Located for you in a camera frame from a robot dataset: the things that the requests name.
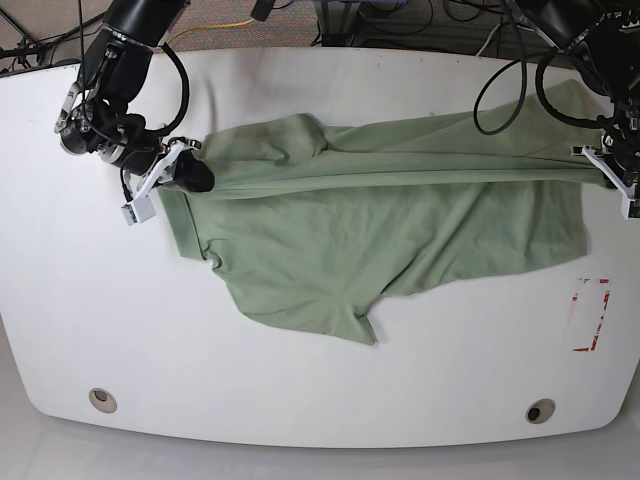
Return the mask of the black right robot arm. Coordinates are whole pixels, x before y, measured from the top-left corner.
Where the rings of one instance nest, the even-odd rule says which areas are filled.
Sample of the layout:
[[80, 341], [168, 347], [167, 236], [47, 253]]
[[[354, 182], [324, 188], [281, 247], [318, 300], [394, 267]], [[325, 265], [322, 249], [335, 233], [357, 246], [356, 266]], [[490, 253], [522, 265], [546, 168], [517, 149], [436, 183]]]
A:
[[[166, 159], [179, 139], [174, 130], [190, 101], [187, 71], [166, 35], [189, 4], [186, 1], [114, 1], [102, 28], [81, 48], [76, 81], [55, 124], [62, 146], [74, 155], [99, 154], [122, 176], [144, 176]], [[167, 125], [150, 129], [129, 105], [144, 86], [154, 49], [161, 49], [180, 78], [180, 105]]]

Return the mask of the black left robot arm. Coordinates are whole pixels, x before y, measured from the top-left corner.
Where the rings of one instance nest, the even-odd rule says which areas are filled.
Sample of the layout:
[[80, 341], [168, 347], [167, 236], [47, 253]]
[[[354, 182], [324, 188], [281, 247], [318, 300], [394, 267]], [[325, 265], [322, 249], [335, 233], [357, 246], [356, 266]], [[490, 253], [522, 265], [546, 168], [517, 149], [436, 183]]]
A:
[[[530, 27], [551, 50], [542, 56], [535, 89], [542, 107], [572, 127], [602, 132], [601, 153], [609, 179], [639, 184], [639, 3], [637, 1], [517, 1]], [[548, 101], [547, 66], [567, 56], [589, 89], [609, 98], [613, 112], [593, 120], [571, 117]]]

